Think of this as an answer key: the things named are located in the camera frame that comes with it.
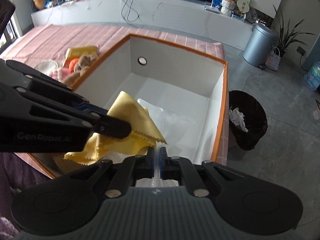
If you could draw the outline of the black round waste bin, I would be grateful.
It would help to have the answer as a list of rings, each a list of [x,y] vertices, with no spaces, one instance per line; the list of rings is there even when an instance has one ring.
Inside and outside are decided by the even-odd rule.
[[[255,148],[268,129],[266,113],[255,97],[240,90],[229,92],[229,127],[242,150]]]

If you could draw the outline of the orange white storage box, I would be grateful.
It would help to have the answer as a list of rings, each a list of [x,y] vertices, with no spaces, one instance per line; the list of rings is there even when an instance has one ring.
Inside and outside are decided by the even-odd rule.
[[[227,115],[226,61],[180,44],[130,34],[72,85],[92,104],[109,109],[121,91],[184,114],[195,123],[170,156],[216,161]]]

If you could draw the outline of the blue water jug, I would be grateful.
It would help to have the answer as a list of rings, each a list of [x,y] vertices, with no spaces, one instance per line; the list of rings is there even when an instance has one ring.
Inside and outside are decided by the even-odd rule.
[[[307,74],[304,76],[306,84],[312,91],[316,91],[320,85],[320,64],[315,62]]]

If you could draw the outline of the white marble TV cabinet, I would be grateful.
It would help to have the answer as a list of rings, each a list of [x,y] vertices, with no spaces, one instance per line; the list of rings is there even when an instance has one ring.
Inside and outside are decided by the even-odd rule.
[[[252,26],[186,0],[79,0],[31,15],[33,24],[126,25],[202,37],[244,50]]]

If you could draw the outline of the pink white knitted plush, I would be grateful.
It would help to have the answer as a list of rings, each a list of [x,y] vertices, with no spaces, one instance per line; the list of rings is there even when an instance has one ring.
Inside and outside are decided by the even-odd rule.
[[[58,67],[53,70],[49,76],[59,82],[62,82],[70,74],[69,69],[66,67]]]

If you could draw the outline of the grey metal trash can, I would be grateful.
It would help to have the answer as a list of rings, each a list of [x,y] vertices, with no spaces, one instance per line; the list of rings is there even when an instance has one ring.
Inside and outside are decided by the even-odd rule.
[[[265,63],[277,39],[278,35],[273,29],[256,23],[252,28],[252,35],[243,52],[243,58],[250,65],[259,67]]]

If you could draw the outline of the yellow cleaning cloth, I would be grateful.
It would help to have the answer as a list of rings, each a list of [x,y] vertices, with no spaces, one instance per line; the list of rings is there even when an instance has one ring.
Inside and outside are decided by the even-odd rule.
[[[150,117],[148,110],[121,91],[107,112],[108,131],[95,132],[81,152],[68,152],[65,160],[91,165],[109,153],[144,154],[165,138]]]

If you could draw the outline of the potted green long-leaf plant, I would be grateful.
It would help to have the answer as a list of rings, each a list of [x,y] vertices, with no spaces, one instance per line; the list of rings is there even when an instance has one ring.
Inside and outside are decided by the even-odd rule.
[[[287,23],[284,21],[284,16],[281,7],[276,9],[273,5],[276,16],[275,19],[278,21],[278,29],[274,29],[276,34],[278,35],[277,40],[277,48],[279,50],[279,56],[282,58],[290,45],[294,43],[299,43],[302,45],[306,45],[306,43],[300,40],[298,37],[301,35],[312,35],[315,36],[315,33],[309,31],[300,31],[297,28],[305,21],[305,19],[301,19],[296,24],[292,25],[291,20],[288,20]]]

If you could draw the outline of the brown plush towel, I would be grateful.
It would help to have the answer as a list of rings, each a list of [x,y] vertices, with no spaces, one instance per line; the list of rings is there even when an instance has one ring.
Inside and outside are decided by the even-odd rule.
[[[63,81],[65,85],[71,87],[89,69],[89,67],[98,59],[97,54],[81,55],[79,61],[74,67],[74,72],[70,73]]]

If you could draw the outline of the orange knitted ball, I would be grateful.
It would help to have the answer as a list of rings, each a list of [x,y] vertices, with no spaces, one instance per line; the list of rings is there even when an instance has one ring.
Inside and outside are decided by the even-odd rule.
[[[75,67],[75,65],[77,64],[78,61],[79,61],[78,58],[72,59],[70,61],[69,67],[68,67],[70,73],[74,72],[74,67]]]

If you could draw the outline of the pink checkered tablecloth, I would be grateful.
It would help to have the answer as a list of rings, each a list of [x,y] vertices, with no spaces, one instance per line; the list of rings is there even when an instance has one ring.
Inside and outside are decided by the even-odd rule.
[[[117,42],[130,34],[158,38],[160,40],[180,44],[199,50],[203,53],[213,55],[225,61],[225,51],[223,45],[220,43],[205,42],[203,40],[166,33],[163,31],[98,25],[49,25],[36,27],[15,42],[10,48],[8,48],[1,55],[1,61],[4,60],[10,64],[15,64],[15,69],[17,70],[20,70],[22,68],[21,65],[24,64],[30,68],[33,68],[35,72],[39,71],[35,70],[34,67],[44,60],[54,60],[58,63],[58,67],[68,68],[69,64],[63,65],[65,53],[68,48],[99,46],[99,54],[97,54],[99,59]],[[50,76],[45,74],[43,75],[46,78],[53,79]],[[72,93],[77,94],[81,98],[87,100],[84,96],[76,93],[72,86],[69,87],[62,82],[59,82],[55,79],[53,80],[58,82],[58,84],[71,89]],[[68,152],[12,153],[25,161],[31,168],[39,171],[48,178],[55,178],[64,173],[78,170],[84,166],[87,166],[77,164],[70,160],[65,160],[64,155]],[[101,159],[110,159],[114,163],[120,163],[124,158],[129,156],[131,155],[123,155],[113,152],[107,154]]]

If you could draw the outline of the woven plastic basket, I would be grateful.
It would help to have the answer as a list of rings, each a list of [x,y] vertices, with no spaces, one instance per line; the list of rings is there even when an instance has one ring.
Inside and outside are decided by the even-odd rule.
[[[273,47],[266,59],[265,65],[268,69],[277,71],[280,64],[280,50],[278,47]]]

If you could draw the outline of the teddy bear in pot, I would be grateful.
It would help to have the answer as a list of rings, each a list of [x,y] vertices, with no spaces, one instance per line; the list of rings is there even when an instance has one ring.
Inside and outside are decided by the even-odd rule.
[[[221,1],[221,13],[231,17],[232,12],[235,8],[235,1],[234,0],[222,0]]]

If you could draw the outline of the round paper fan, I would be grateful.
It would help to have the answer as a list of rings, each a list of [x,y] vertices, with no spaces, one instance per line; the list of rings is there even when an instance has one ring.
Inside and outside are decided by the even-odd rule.
[[[236,3],[241,14],[246,14],[250,10],[249,1],[248,0],[238,0]]]

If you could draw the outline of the clear plastic bubble bag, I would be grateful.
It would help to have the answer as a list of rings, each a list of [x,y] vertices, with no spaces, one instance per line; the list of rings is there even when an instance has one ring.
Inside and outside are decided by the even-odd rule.
[[[149,116],[163,135],[166,142],[158,142],[152,154],[153,176],[151,179],[143,178],[136,182],[137,187],[175,187],[178,182],[172,179],[163,180],[162,157],[160,148],[165,147],[166,150],[172,150],[177,143],[183,138],[189,128],[195,121],[187,115],[178,114],[161,107],[152,105],[143,99],[138,99],[138,103],[148,110]]]

